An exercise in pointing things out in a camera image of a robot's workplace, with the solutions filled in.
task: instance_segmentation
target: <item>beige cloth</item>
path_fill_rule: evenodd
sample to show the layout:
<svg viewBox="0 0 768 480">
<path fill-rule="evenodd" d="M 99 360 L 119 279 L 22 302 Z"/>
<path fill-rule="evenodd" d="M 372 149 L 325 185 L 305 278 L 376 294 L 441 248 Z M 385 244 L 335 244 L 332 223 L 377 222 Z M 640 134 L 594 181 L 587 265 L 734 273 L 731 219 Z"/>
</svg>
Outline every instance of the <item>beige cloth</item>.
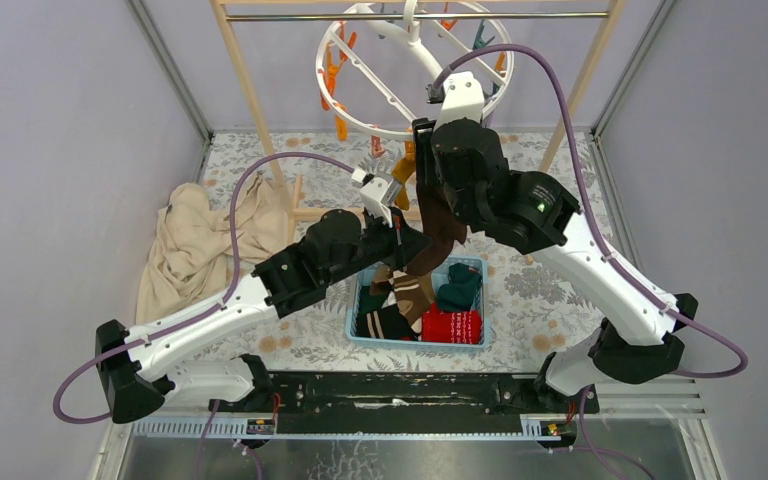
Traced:
<svg viewBox="0 0 768 480">
<path fill-rule="evenodd" d="M 257 263 L 287 246 L 287 211 L 279 193 L 255 177 L 237 199 L 240 257 Z M 137 324 L 151 322 L 227 286 L 231 270 L 230 211 L 210 210 L 204 188 L 176 188 L 157 213 L 157 238 L 140 280 Z"/>
</svg>

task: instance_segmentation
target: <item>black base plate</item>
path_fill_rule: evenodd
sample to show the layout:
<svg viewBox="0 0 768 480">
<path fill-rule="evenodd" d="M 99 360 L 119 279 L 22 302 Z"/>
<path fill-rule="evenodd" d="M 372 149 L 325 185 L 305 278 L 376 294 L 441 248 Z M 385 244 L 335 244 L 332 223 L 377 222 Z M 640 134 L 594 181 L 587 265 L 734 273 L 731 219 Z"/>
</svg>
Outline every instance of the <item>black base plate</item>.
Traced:
<svg viewBox="0 0 768 480">
<path fill-rule="evenodd" d="M 283 434 L 520 433 L 521 414 L 550 411 L 533 375 L 484 373 L 272 372 Z M 257 412 L 271 413 L 267 401 Z M 220 412 L 242 412 L 221 402 Z M 598 413 L 595 396 L 586 413 Z"/>
</svg>

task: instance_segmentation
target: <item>blue basket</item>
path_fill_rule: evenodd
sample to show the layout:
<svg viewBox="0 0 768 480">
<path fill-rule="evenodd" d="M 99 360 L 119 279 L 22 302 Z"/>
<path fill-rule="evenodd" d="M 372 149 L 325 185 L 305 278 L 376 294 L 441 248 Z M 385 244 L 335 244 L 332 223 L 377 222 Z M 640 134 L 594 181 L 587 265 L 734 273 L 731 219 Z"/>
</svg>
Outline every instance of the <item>blue basket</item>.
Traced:
<svg viewBox="0 0 768 480">
<path fill-rule="evenodd" d="M 360 287 L 367 286 L 372 283 L 372 277 L 375 275 L 375 270 L 379 264 L 375 264 L 366 268 L 362 272 L 355 276 L 355 280 L 351 283 L 351 290 L 349 291 L 349 305 L 346 314 L 346 336 L 349 340 L 355 342 L 362 347 L 370 348 L 401 348 L 408 350 L 422 350 L 428 352 L 441 352 L 441 353 L 477 353 L 487 348 L 490 345 L 491 330 L 490 319 L 487 318 L 487 312 L 484 308 L 484 298 L 487 297 L 487 262 L 481 257 L 467 257 L 467 256 L 450 256 L 443 262 L 442 265 L 435 268 L 431 272 L 431 285 L 436 292 L 441 285 L 449 283 L 449 267 L 456 264 L 463 263 L 469 265 L 472 268 L 481 270 L 481 288 L 478 289 L 478 295 L 475 297 L 475 303 L 473 303 L 473 310 L 478 310 L 481 313 L 481 341 L 477 345 L 461 344 L 461 343 L 438 343 L 438 342 L 414 342 L 407 340 L 387 340 L 381 338 L 367 338 L 357 336 L 357 327 L 355 326 L 355 317 L 358 312 L 358 302 L 360 299 Z"/>
</svg>

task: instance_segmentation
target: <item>floor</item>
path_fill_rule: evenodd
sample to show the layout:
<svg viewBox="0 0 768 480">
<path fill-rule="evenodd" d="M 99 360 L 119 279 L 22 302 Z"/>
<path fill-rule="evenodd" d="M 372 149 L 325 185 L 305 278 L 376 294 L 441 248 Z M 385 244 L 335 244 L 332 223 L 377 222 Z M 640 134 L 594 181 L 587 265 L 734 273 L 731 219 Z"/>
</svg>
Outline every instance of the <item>floor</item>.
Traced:
<svg viewBox="0 0 768 480">
<path fill-rule="evenodd" d="M 502 147 L 511 168 L 534 170 L 549 141 L 547 133 L 501 133 Z M 274 134 L 279 151 L 305 151 L 332 156 L 366 170 L 389 172 L 404 154 L 404 144 L 382 141 L 387 153 L 373 159 L 369 137 L 350 134 L 339 142 L 333 133 Z M 583 155 L 588 195 L 603 234 L 612 240 L 611 222 L 602 200 L 595 169 L 583 134 L 577 137 Z M 212 208 L 226 208 L 234 183 L 247 165 L 261 155 L 253 133 L 217 134 L 202 178 Z M 358 206 L 359 195 L 350 187 L 345 173 L 308 159 L 288 159 L 282 163 L 292 182 L 304 175 L 304 206 Z M 267 177 L 269 169 L 264 168 Z M 566 143 L 556 156 L 550 172 L 576 196 L 577 189 Z M 416 204 L 411 181 L 408 188 Z M 300 225 L 297 238 L 306 225 Z M 526 265 L 525 258 L 511 248 L 488 240 L 482 234 L 470 235 L 456 254 L 478 255 L 489 263 L 489 302 L 487 318 L 493 342 L 481 353 L 465 355 L 408 350 L 371 349 L 350 342 L 344 333 L 349 287 L 334 285 L 318 305 L 261 325 L 214 344 L 199 358 L 223 360 L 242 353 L 260 355 L 272 370 L 414 370 L 414 371 L 492 371 L 536 372 L 545 356 L 563 350 L 587 337 L 602 316 L 584 296 L 564 278 L 538 263 Z"/>
</svg>

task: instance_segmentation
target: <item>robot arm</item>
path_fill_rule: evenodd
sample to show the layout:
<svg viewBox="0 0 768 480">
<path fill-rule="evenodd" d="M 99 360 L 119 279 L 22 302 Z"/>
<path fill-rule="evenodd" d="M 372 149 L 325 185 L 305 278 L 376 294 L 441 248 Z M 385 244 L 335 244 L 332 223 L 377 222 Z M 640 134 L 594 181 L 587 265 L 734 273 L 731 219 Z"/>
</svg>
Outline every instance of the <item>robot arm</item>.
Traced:
<svg viewBox="0 0 768 480">
<path fill-rule="evenodd" d="M 353 213 L 326 213 L 299 242 L 242 277 L 235 294 L 218 311 L 154 342 L 148 342 L 149 335 L 208 311 L 226 292 L 150 324 L 126 330 L 111 320 L 96 330 L 97 354 L 140 338 L 147 342 L 99 365 L 115 423 L 132 422 L 163 405 L 200 406 L 211 399 L 261 406 L 272 387 L 258 357 L 243 355 L 222 362 L 188 359 L 222 338 L 323 300 L 330 285 L 376 262 L 402 269 L 431 243 L 404 221 L 399 210 L 386 207 L 398 193 L 397 183 L 387 176 L 356 174 L 364 183 L 365 228 Z M 370 210 L 377 215 L 373 217 Z"/>
<path fill-rule="evenodd" d="M 472 232 L 533 254 L 606 316 L 593 335 L 546 359 L 535 383 L 544 390 L 541 400 L 565 403 L 603 379 L 639 384 L 677 369 L 684 345 L 672 335 L 675 320 L 608 263 L 566 188 L 548 174 L 509 169 L 498 135 L 481 126 L 483 98 L 474 95 L 476 85 L 466 72 L 429 91 L 430 101 L 442 101 L 443 108 L 436 122 L 414 122 L 419 182 L 442 187 L 452 215 Z M 660 289 L 613 248 L 608 257 L 666 305 L 693 318 L 697 303 L 691 295 Z"/>
</svg>

